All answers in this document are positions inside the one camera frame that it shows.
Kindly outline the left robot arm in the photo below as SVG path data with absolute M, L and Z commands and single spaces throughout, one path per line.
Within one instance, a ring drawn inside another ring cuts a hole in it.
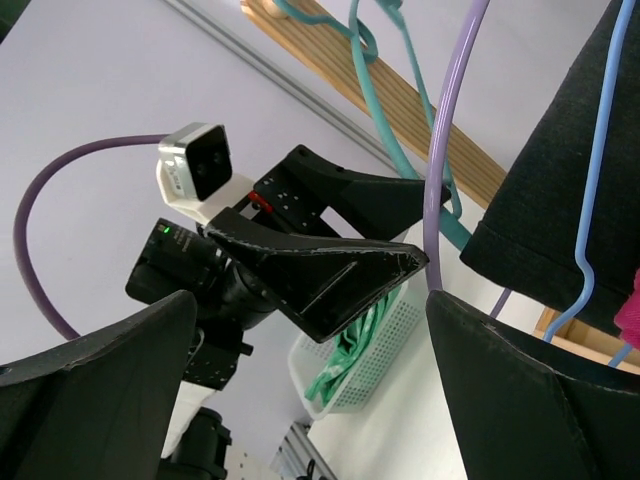
M 421 214 L 418 179 L 347 170 L 301 146 L 252 181 L 234 173 L 225 144 L 162 146 L 157 179 L 165 203 L 197 227 L 159 220 L 125 290 L 146 304 L 178 290 L 195 296 L 197 344 L 185 377 L 211 390 L 251 353 L 244 333 L 278 311 L 332 343 L 303 390 L 330 402 L 428 261 L 398 241 Z

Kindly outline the black trousers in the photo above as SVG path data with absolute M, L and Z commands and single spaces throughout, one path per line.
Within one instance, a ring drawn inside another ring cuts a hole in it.
M 609 41 L 620 2 L 607 6 L 461 253 L 491 282 L 556 311 L 578 297 L 579 215 Z M 595 288 L 578 320 L 617 336 L 614 317 L 639 267 L 639 14 L 618 69 L 587 259 Z

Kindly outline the green trousers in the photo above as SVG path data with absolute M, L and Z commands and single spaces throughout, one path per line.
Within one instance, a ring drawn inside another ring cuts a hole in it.
M 307 400 L 313 401 L 320 397 L 322 406 L 328 405 L 373 340 L 399 292 L 399 287 L 389 292 L 333 339 L 333 353 L 305 390 L 304 397 Z

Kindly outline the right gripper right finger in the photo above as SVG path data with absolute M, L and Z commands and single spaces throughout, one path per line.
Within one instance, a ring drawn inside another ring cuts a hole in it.
M 636 479 L 639 377 L 506 325 L 445 291 L 426 301 L 470 479 Z

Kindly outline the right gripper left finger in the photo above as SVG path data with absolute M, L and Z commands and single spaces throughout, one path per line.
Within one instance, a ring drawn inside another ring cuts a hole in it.
M 1 368 L 4 479 L 152 479 L 195 332 L 186 291 Z

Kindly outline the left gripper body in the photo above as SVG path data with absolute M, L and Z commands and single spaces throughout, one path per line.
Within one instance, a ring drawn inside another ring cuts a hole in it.
M 260 178 L 234 206 L 243 217 L 277 232 L 339 238 L 321 218 L 326 208 L 300 180 L 273 172 Z

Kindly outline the lilac hanger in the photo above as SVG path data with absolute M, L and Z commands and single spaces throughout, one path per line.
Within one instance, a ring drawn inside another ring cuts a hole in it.
M 476 0 L 471 3 L 449 61 L 432 127 L 423 200 L 423 250 L 429 258 L 425 268 L 429 291 L 438 291 L 443 288 L 440 237 L 444 236 L 459 250 L 464 248 L 471 237 L 459 218 L 441 206 L 441 190 L 448 140 L 459 91 L 488 5 L 488 0 Z

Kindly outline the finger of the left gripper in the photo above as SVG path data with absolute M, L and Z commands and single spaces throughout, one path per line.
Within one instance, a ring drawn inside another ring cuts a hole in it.
M 345 169 L 297 146 L 281 162 L 303 191 L 335 210 L 366 239 L 394 239 L 422 218 L 421 179 L 377 176 Z
M 217 320 L 248 330 L 279 310 L 318 343 L 429 261 L 414 245 L 278 232 L 231 208 L 205 232 L 231 261 L 214 297 Z

